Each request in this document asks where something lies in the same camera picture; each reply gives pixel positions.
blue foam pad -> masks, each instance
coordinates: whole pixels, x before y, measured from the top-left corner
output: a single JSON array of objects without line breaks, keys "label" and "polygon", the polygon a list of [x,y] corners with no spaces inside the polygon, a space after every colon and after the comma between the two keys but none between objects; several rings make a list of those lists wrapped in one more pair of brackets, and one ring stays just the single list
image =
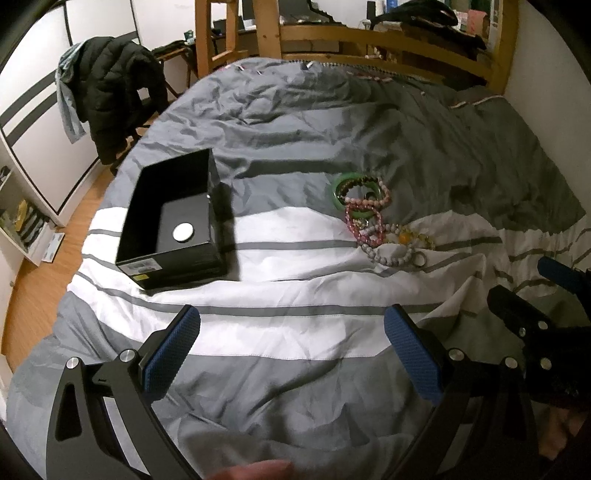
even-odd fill
[{"label": "blue foam pad", "polygon": [[384,314],[384,330],[418,394],[438,405],[443,397],[441,370],[417,333],[393,307]]},{"label": "blue foam pad", "polygon": [[144,392],[163,396],[195,343],[201,317],[189,308],[144,368]]},{"label": "blue foam pad", "polygon": [[579,294],[584,290],[581,276],[571,268],[550,257],[538,260],[538,272],[571,293]]}]

hand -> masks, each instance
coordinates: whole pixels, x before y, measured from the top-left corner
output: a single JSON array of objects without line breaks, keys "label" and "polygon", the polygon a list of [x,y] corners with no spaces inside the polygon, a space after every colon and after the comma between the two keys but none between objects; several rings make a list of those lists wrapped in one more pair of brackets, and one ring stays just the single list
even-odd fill
[{"label": "hand", "polygon": [[586,412],[551,407],[540,435],[540,455],[555,460],[566,447],[569,436],[577,435],[586,419]]},{"label": "hand", "polygon": [[227,468],[207,480],[290,480],[293,470],[293,464],[287,460],[266,460]]}]

metal screw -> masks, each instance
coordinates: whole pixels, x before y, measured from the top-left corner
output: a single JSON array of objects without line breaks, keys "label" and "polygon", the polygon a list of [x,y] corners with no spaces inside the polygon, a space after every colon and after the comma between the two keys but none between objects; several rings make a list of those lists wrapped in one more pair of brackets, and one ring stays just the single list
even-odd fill
[{"label": "metal screw", "polygon": [[549,358],[544,357],[542,360],[540,360],[540,367],[542,367],[544,370],[550,370],[552,368],[552,362]]},{"label": "metal screw", "polygon": [[511,368],[512,370],[519,366],[517,360],[515,360],[512,356],[508,356],[507,358],[505,358],[505,365],[507,366],[507,368]]},{"label": "metal screw", "polygon": [[459,348],[452,348],[449,350],[449,358],[455,362],[461,362],[464,360],[464,352],[462,352]]},{"label": "metal screw", "polygon": [[135,352],[133,350],[123,350],[119,354],[119,359],[122,362],[131,362],[135,357]]},{"label": "metal screw", "polygon": [[73,356],[72,358],[70,358],[66,362],[66,367],[68,367],[70,370],[72,370],[72,368],[77,367],[79,363],[80,363],[80,359],[76,356]]}]

black box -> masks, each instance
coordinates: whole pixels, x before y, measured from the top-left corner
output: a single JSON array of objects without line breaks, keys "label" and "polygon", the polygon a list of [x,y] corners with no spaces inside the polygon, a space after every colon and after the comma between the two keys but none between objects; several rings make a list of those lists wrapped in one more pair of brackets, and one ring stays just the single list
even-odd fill
[{"label": "black box", "polygon": [[[115,265],[145,290],[219,278],[219,179],[211,150],[144,167],[125,217]],[[193,235],[173,238],[180,223]]]}]

wrinkled bedding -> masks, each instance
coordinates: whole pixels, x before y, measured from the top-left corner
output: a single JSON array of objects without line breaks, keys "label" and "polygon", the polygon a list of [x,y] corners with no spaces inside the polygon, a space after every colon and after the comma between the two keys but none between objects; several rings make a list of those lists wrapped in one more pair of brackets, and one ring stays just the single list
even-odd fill
[{"label": "wrinkled bedding", "polygon": [[[371,480],[398,462],[431,404],[384,334],[390,304],[446,347],[489,362],[522,361],[519,340],[486,309],[494,285],[543,297],[537,304],[564,316],[569,298],[536,264],[552,255],[588,266],[591,225],[525,122],[484,88],[375,76],[246,59],[154,122],[92,220],[53,334],[12,380],[8,429],[36,470],[45,474],[67,359],[138,348],[186,303],[199,309],[201,333],[154,411],[202,476],[287,458],[297,478]],[[229,192],[228,276],[147,295],[114,265],[139,172],[209,147]],[[376,265],[356,247],[329,197],[347,171],[382,177],[392,191],[385,219],[434,239],[425,267]]]}]

